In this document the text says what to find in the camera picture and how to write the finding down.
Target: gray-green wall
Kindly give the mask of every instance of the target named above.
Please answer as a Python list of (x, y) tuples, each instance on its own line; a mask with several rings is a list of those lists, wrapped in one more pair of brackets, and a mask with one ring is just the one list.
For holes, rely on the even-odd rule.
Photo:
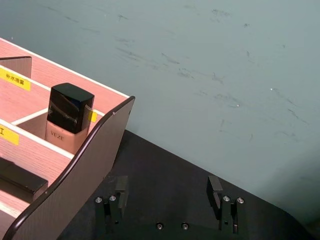
[(135, 95), (130, 131), (308, 222), (320, 215), (319, 9), (0, 0), (0, 37)]

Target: wooden organizer box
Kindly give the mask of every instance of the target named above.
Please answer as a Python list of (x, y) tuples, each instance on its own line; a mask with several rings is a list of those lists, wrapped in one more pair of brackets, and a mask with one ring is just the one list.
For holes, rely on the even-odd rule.
[[(32, 59), (30, 78), (1, 61), (22, 56)], [(74, 155), (44, 140), (50, 89), (65, 82), (95, 96), (89, 134)], [(57, 239), (111, 170), (134, 100), (0, 38), (0, 157), (49, 185), (31, 204), (0, 190), (0, 239)]]

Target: yellow label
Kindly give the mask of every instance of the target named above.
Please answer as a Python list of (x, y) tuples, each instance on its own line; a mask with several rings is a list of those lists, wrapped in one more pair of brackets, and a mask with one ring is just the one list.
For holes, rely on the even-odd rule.
[(20, 77), (11, 71), (8, 71), (4, 69), (2, 66), (0, 66), (0, 78), (8, 81), (9, 83), (12, 83), (24, 90), (30, 91), (31, 89), (31, 82), (24, 79), (23, 77)]
[(95, 123), (97, 121), (97, 116), (98, 116), (98, 114), (96, 112), (92, 111), (91, 117), (90, 117), (91, 122)]
[(0, 125), (0, 138), (7, 140), (14, 145), (19, 145), (19, 134), (2, 125)]

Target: black cap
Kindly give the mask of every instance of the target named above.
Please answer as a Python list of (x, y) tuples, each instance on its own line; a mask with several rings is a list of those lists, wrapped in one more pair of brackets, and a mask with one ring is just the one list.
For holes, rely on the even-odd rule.
[(77, 134), (90, 125), (95, 96), (71, 83), (51, 88), (47, 120)]

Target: screw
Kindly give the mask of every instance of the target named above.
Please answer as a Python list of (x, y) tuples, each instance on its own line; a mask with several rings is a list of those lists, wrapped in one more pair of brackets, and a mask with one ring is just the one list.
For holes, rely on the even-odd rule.
[(155, 226), (158, 230), (162, 230), (164, 228), (164, 225), (160, 222), (158, 222)]
[(114, 196), (114, 195), (111, 195), (111, 196), (109, 197), (109, 200), (110, 200), (110, 201), (115, 201), (116, 199), (117, 199), (117, 197)]
[(188, 229), (189, 229), (189, 224), (186, 223), (186, 222), (183, 222), (183, 223), (181, 224), (181, 228), (182, 228), (183, 230), (188, 230)]
[(225, 196), (223, 196), (223, 198), (222, 198), (223, 200), (225, 200), (226, 202), (229, 202), (230, 201), (230, 197), (229, 196), (227, 196), (227, 195), (225, 195)]
[(236, 199), (236, 201), (237, 201), (238, 203), (240, 203), (240, 204), (244, 204), (244, 203), (245, 203), (245, 200), (244, 200), (243, 198), (241, 198), (241, 197), (238, 197), (238, 198)]
[(101, 203), (101, 202), (102, 202), (102, 198), (98, 196), (98, 197), (95, 199), (95, 202), (96, 202), (97, 204)]

